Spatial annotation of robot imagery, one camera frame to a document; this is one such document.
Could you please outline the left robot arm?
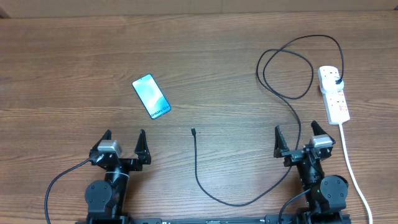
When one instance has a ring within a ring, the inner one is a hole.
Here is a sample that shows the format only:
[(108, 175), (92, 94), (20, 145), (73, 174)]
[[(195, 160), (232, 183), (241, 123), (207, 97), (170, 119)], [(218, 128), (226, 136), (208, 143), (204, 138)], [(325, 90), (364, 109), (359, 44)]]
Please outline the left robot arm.
[(146, 141), (146, 132), (139, 133), (134, 153), (136, 158), (122, 158), (119, 142), (111, 139), (107, 130), (102, 138), (90, 149), (89, 161), (93, 166), (105, 170), (103, 180), (92, 182), (85, 190), (88, 204), (87, 223), (133, 223), (128, 213), (123, 212), (130, 172), (141, 171), (151, 163)]

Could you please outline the blue-screen Samsung smartphone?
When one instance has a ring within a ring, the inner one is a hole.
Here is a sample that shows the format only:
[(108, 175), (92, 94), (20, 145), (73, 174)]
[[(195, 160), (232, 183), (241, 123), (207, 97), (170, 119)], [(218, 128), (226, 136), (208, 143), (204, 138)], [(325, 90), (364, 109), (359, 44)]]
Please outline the blue-screen Samsung smartphone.
[(133, 81), (132, 87), (151, 119), (157, 119), (172, 109), (152, 74), (147, 74)]

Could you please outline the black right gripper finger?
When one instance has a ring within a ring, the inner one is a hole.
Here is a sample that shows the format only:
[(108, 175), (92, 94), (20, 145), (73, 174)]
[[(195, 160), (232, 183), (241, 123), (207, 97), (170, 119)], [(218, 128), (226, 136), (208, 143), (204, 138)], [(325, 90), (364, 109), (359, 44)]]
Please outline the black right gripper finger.
[(311, 127), (314, 136), (327, 134), (327, 132), (324, 131), (323, 128), (315, 120), (311, 122)]
[(290, 151), (279, 126), (275, 127), (274, 157), (284, 157)]

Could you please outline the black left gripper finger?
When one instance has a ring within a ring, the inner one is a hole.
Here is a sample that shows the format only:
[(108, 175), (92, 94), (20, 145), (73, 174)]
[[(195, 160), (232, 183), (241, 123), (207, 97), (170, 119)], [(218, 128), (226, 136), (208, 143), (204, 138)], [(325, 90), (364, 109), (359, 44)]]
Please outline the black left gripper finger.
[(102, 140), (111, 140), (111, 135), (112, 135), (112, 132), (111, 132), (110, 129), (108, 129), (108, 130), (103, 134), (103, 136), (101, 137), (101, 139), (98, 141), (98, 144), (100, 144), (100, 142), (101, 142)]
[(147, 146), (147, 140), (146, 140), (146, 132), (141, 129), (139, 133), (139, 138), (137, 140), (136, 148), (134, 150), (135, 154), (138, 156), (149, 156), (149, 148)]

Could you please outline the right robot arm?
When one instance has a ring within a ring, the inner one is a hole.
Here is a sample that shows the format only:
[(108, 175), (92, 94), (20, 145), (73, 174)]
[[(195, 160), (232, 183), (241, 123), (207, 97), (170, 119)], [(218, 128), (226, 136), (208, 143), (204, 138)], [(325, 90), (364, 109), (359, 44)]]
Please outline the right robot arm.
[[(303, 192), (284, 203), (275, 223), (347, 224), (344, 215), (348, 195), (348, 181), (340, 175), (325, 175), (321, 161), (329, 158), (336, 141), (316, 121), (312, 121), (313, 136), (300, 150), (291, 151), (278, 126), (275, 127), (274, 157), (284, 158), (286, 167), (296, 167)], [(305, 196), (307, 206), (293, 215), (284, 215), (286, 207)]]

